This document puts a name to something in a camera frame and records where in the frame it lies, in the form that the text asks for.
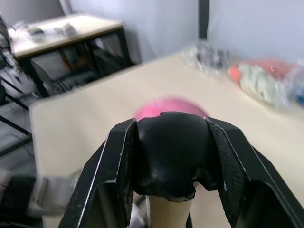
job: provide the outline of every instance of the clear plastic bag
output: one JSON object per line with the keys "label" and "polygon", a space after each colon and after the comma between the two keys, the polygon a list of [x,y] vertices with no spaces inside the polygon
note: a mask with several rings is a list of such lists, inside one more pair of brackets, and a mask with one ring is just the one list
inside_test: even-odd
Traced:
{"label": "clear plastic bag", "polygon": [[204,40],[185,48],[182,52],[187,66],[198,69],[210,77],[218,77],[223,70],[228,70],[233,59],[231,56],[228,50]]}
{"label": "clear plastic bag", "polygon": [[303,74],[295,72],[302,67],[275,59],[244,61],[233,65],[229,75],[246,94],[281,109],[289,107],[290,99],[301,90],[297,81],[302,80]]}

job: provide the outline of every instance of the cardboard tube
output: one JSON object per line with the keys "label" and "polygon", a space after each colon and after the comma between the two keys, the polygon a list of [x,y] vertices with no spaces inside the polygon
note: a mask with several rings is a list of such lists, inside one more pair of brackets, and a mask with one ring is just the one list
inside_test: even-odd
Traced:
{"label": "cardboard tube", "polygon": [[192,201],[169,202],[157,196],[147,197],[149,228],[185,228]]}

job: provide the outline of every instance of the background table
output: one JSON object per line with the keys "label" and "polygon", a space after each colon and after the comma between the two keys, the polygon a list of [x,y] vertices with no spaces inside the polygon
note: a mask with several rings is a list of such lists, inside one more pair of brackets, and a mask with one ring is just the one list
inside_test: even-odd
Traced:
{"label": "background table", "polygon": [[48,92],[44,88],[39,76],[35,72],[30,59],[51,51],[60,50],[81,42],[88,42],[92,39],[116,34],[121,46],[123,58],[127,66],[131,66],[128,46],[125,39],[123,23],[109,19],[88,16],[85,14],[75,14],[68,17],[61,17],[48,21],[43,21],[36,24],[31,24],[31,28],[39,27],[44,29],[61,28],[66,24],[71,24],[75,27],[77,35],[73,38],[66,38],[63,35],[51,36],[42,42],[33,42],[29,39],[26,29],[17,30],[16,36],[12,43],[11,49],[14,57],[18,60],[21,67],[35,82],[40,94],[43,97],[48,96]]}
{"label": "background table", "polygon": [[[187,68],[179,55],[125,70],[78,92],[38,101],[31,108],[38,173],[73,173],[116,123],[132,118],[145,102],[163,96],[192,101],[211,117],[239,127],[304,205],[304,112],[277,112],[245,95],[228,77],[216,80]],[[191,215],[195,228],[230,227],[218,193],[201,186]],[[45,219],[45,224],[53,228],[59,221]]]}

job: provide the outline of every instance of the beige tabletop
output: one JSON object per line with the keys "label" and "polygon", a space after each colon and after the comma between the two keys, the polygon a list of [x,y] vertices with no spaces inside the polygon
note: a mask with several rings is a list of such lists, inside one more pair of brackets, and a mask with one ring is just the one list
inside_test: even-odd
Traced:
{"label": "beige tabletop", "polygon": [[[179,55],[38,101],[30,110],[38,173],[73,173],[116,123],[132,118],[144,103],[164,96],[192,101],[211,117],[243,130],[304,205],[304,112],[275,111],[245,95],[228,77],[216,80],[187,68]],[[230,227],[217,192],[203,187],[197,188],[191,214],[195,228]],[[59,220],[46,219],[46,227],[56,227]]]}
{"label": "beige tabletop", "polygon": [[29,38],[26,29],[17,30],[12,33],[13,41],[11,43],[12,53],[16,59],[30,57],[53,50],[64,45],[77,43],[79,41],[100,36],[123,27],[120,21],[88,16],[85,14],[75,14],[67,17],[56,18],[31,24],[30,28],[39,27],[41,29],[61,28],[66,24],[75,27],[77,35],[73,38],[66,38],[63,35],[49,36],[41,42],[34,42]]}

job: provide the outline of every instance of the pink ball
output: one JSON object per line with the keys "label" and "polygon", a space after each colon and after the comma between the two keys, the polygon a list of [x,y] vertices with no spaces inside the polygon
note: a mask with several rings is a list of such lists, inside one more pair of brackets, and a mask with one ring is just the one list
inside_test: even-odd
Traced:
{"label": "pink ball", "polygon": [[136,112],[135,118],[140,121],[146,117],[159,116],[163,112],[182,112],[208,117],[201,108],[188,101],[177,98],[163,98],[145,104]]}

